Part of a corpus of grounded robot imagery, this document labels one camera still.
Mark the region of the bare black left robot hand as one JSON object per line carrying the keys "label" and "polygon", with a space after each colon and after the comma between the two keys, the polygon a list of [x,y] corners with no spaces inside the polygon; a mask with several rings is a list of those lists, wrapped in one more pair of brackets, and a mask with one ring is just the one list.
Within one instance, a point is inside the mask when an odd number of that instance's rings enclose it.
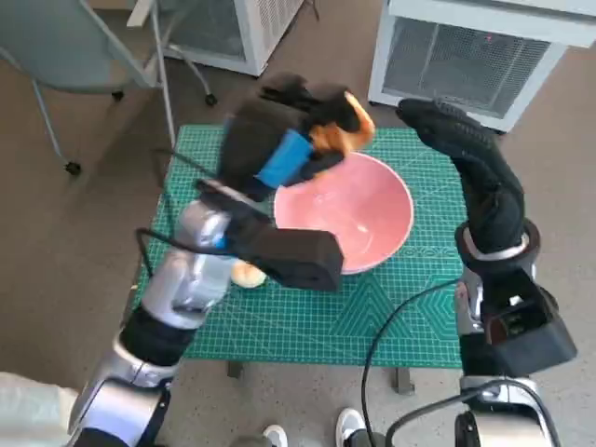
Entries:
{"label": "bare black left robot hand", "polygon": [[227,125],[217,178],[256,202],[313,180],[369,144],[373,120],[346,86],[277,74]]}

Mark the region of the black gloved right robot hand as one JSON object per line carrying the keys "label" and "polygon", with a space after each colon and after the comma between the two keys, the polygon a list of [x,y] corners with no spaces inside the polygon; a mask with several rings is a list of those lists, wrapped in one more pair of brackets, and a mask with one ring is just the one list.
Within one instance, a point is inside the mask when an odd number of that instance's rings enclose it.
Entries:
{"label": "black gloved right robot hand", "polygon": [[457,169],[476,248],[489,254],[518,246],[525,220],[524,192],[495,134],[445,102],[404,99],[396,114],[424,145],[448,156]]}

